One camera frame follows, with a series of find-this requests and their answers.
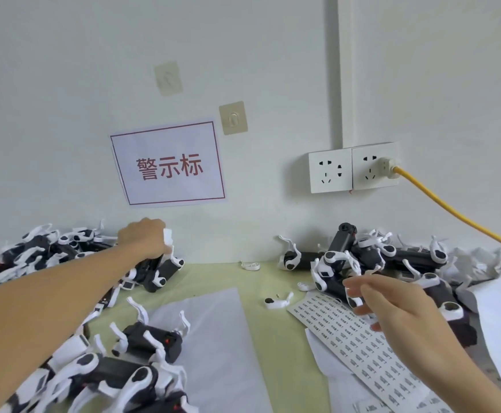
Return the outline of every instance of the yellow cable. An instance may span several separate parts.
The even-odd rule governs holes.
[[[492,239],[495,239],[497,242],[501,243],[501,236],[496,235],[495,233],[489,231],[485,227],[482,227],[479,224],[468,219],[467,217],[463,216],[461,213],[456,211],[454,208],[452,208],[451,206],[446,204],[444,201],[440,200],[440,198],[438,198],[438,196],[436,194],[434,194],[432,191],[430,191],[428,188],[426,188],[420,181],[418,181],[416,178],[414,178],[407,171],[401,169],[400,167],[394,167],[394,168],[392,168],[392,171],[394,171],[397,174],[400,174],[404,178],[407,178],[415,187],[419,188],[419,190],[421,190],[423,193],[428,195],[440,207],[442,207],[444,210],[447,210],[449,213],[451,213],[452,215],[457,217],[460,221],[465,222],[466,224],[468,224],[469,226],[478,230],[479,232],[482,232],[484,235],[488,235]]]

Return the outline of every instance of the person's right arm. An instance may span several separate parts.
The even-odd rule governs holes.
[[[474,364],[432,298],[417,285],[383,275],[347,278],[358,315],[374,313],[394,352],[455,413],[501,412],[501,390]]]

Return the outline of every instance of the power cord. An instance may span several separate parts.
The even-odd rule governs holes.
[[[394,159],[382,158],[380,160],[380,165],[383,175],[387,176],[388,178],[398,178],[401,175],[409,182],[411,182],[415,187],[419,188],[419,190],[425,193],[430,199],[432,199],[436,204],[438,204],[441,208],[449,212],[451,215],[454,215],[460,221],[468,224],[469,226],[473,227],[479,232],[482,232],[484,235],[488,235],[492,239],[495,239],[497,242],[501,243],[501,236],[496,235],[495,233],[491,232],[485,227],[480,226],[478,223],[468,219],[467,217],[459,213],[456,209],[451,207],[445,201],[441,200],[436,194],[434,194],[427,187],[425,187],[425,185],[422,184],[419,180],[417,180],[414,176],[412,176],[406,170],[397,166],[396,161]]]

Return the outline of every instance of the black button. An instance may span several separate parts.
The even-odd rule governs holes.
[[[76,361],[78,365],[88,365],[94,359],[94,354],[86,354],[80,360]]]
[[[135,383],[137,381],[144,381],[145,377],[149,374],[149,370],[147,368],[139,368],[132,377],[132,382]]]

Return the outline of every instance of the hand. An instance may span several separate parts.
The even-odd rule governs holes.
[[[363,297],[357,315],[374,313],[371,329],[385,333],[394,352],[429,387],[438,387],[456,371],[476,369],[432,298],[418,285],[384,275],[347,278],[350,297]]]
[[[142,259],[154,259],[163,254],[171,253],[171,248],[164,244],[164,227],[161,219],[141,219],[132,222],[118,232],[118,244],[133,246],[141,253]]]

